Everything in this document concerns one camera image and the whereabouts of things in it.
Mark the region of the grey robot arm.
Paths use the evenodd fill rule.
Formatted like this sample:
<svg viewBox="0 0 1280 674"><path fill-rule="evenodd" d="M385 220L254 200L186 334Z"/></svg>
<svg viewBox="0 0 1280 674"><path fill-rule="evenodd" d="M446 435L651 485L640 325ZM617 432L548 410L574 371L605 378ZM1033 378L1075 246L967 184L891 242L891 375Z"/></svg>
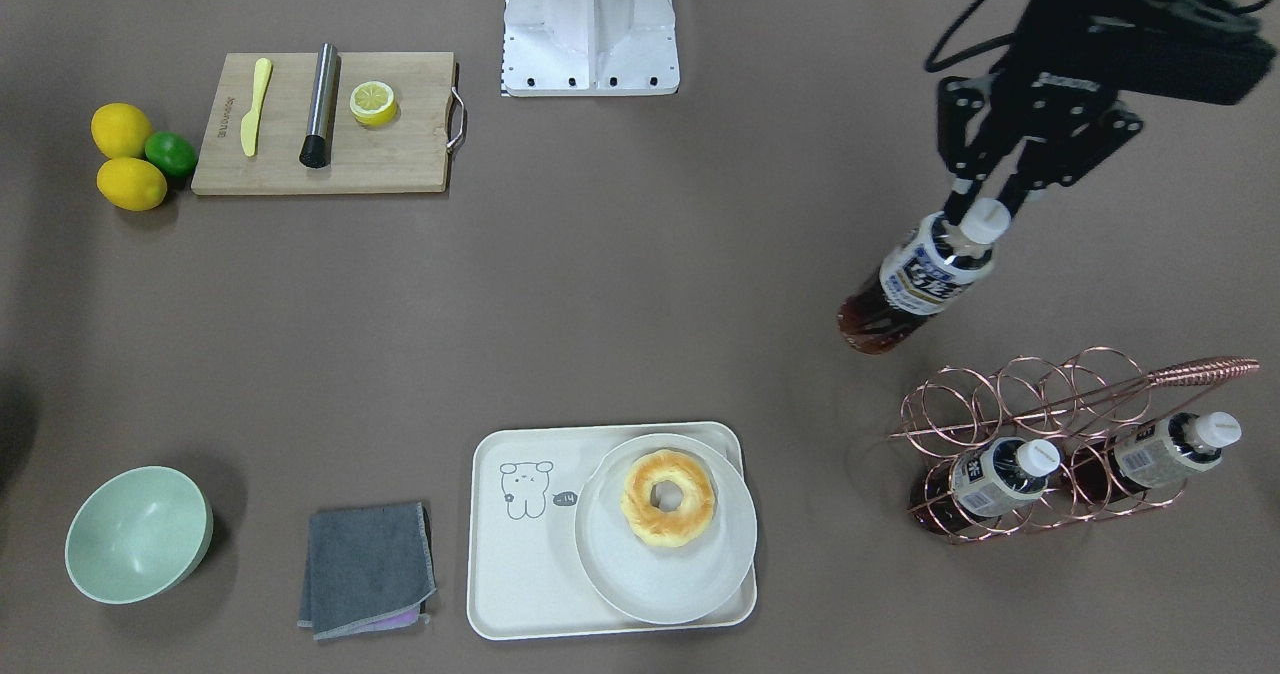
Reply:
<svg viewBox="0 0 1280 674"><path fill-rule="evenodd" d="M1075 185L1143 130L1123 92L1239 104L1277 55L1257 15L1271 1L1029 0L1012 32L945 56L977 10L969 5L931 50L927 72L1002 54L987 74L937 87L937 147L954 174L943 217L960 223L1014 150L1020 159L998 194L1007 214L1048 185Z"/></svg>

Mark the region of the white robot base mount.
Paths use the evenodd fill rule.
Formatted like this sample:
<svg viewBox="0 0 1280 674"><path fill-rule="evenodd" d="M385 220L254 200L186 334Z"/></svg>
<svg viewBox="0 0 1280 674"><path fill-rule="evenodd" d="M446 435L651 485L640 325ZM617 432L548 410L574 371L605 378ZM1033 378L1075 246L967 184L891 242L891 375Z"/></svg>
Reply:
<svg viewBox="0 0 1280 674"><path fill-rule="evenodd" d="M680 90L675 0L504 0L500 91L639 97Z"/></svg>

